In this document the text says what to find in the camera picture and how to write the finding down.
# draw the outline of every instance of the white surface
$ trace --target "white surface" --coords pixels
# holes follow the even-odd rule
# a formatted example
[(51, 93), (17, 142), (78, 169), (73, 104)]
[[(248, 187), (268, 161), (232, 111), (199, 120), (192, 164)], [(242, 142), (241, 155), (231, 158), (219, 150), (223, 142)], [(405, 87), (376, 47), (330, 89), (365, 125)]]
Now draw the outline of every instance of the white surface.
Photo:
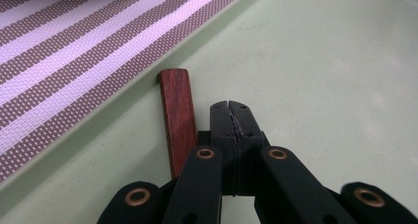
[[(180, 65), (162, 63), (189, 70), (199, 130), (212, 104), (244, 103), (324, 186), (376, 185), (418, 215), (417, 3), (258, 0)], [(0, 222), (94, 223), (123, 185), (166, 183), (160, 91), (138, 85), (10, 180)], [(224, 198), (223, 223), (257, 223), (252, 198)]]

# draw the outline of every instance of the wooden block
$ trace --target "wooden block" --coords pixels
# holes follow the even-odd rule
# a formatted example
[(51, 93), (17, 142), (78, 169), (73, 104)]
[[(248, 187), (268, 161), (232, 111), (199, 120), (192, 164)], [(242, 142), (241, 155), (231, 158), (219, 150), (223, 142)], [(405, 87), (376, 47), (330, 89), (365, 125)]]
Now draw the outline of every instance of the wooden block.
[(197, 146), (190, 82), (185, 69), (164, 70), (159, 79), (170, 165), (175, 178), (181, 173), (188, 152)]

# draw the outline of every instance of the wooden bar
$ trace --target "wooden bar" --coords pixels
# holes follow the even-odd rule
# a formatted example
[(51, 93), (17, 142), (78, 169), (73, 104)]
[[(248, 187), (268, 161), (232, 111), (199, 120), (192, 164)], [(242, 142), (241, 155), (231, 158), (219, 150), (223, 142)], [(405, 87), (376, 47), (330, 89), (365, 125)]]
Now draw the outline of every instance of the wooden bar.
[(188, 152), (197, 146), (197, 131), (188, 72), (167, 69), (160, 72), (166, 135), (172, 177), (178, 177)]

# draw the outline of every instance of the purple and white striped mat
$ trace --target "purple and white striped mat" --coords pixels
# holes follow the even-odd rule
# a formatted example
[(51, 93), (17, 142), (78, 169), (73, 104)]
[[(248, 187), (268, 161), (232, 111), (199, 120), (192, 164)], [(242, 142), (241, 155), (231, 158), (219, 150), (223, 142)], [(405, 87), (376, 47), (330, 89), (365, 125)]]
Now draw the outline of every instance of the purple and white striped mat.
[(0, 0), (0, 182), (233, 0)]

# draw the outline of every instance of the reddish-brown wooden handle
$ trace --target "reddish-brown wooden handle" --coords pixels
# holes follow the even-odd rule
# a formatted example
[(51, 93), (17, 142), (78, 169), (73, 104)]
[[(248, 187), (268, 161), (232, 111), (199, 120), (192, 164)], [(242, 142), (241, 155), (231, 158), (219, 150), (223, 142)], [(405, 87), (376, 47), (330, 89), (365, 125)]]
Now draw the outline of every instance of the reddish-brown wooden handle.
[(185, 69), (167, 69), (160, 72), (172, 177), (178, 177), (188, 152), (197, 145), (196, 122), (191, 99), (188, 72)]

